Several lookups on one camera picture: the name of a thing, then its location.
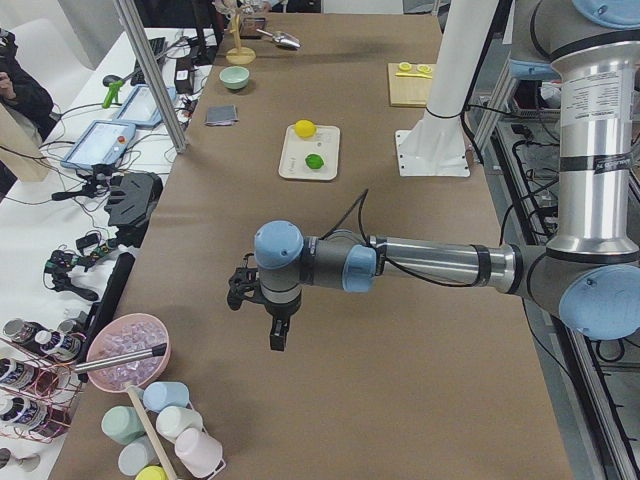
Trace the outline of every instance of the tablet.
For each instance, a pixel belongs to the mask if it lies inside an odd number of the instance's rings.
[[[167,87],[171,101],[176,98],[176,89]],[[155,128],[162,122],[160,111],[148,85],[136,85],[124,101],[115,120],[134,123],[138,128]]]
[[[60,165],[77,170],[92,170],[93,165],[113,165],[122,157],[136,134],[131,122],[95,120]]]

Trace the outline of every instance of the light blue cup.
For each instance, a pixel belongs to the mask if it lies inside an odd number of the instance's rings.
[[[166,407],[186,407],[189,404],[189,389],[182,382],[153,382],[145,388],[142,403],[156,413]]]
[[[133,407],[113,407],[102,417],[102,431],[120,445],[128,445],[145,434],[144,426]]]

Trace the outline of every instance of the green bowl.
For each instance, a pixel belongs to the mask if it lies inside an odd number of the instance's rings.
[[[229,90],[240,90],[249,83],[249,70],[244,67],[227,67],[220,72],[220,81]]]

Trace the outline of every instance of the brown table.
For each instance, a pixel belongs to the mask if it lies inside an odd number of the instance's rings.
[[[434,63],[435,19],[269,22],[298,36],[302,50],[247,41],[258,58],[235,94],[217,80],[226,65],[217,60],[118,310],[166,323],[173,353],[162,378],[190,387],[222,442],[228,467],[219,478],[572,478],[517,298],[390,277],[369,294],[306,288],[284,353],[269,350],[262,307],[228,309],[227,279],[263,223],[284,218],[322,234],[366,187],[371,234],[498,239],[480,166],[468,179],[397,172],[394,131],[422,112],[388,106],[387,63]],[[203,125],[206,107],[231,103],[237,125]],[[334,181],[278,176],[285,129],[300,118],[340,127]],[[127,403],[89,386],[51,478],[121,478],[121,447],[101,434],[100,419]]]

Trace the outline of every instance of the yellow cup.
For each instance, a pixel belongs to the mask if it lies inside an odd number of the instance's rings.
[[[136,480],[168,480],[168,477],[162,467],[153,465],[140,470],[140,473],[136,475]]]

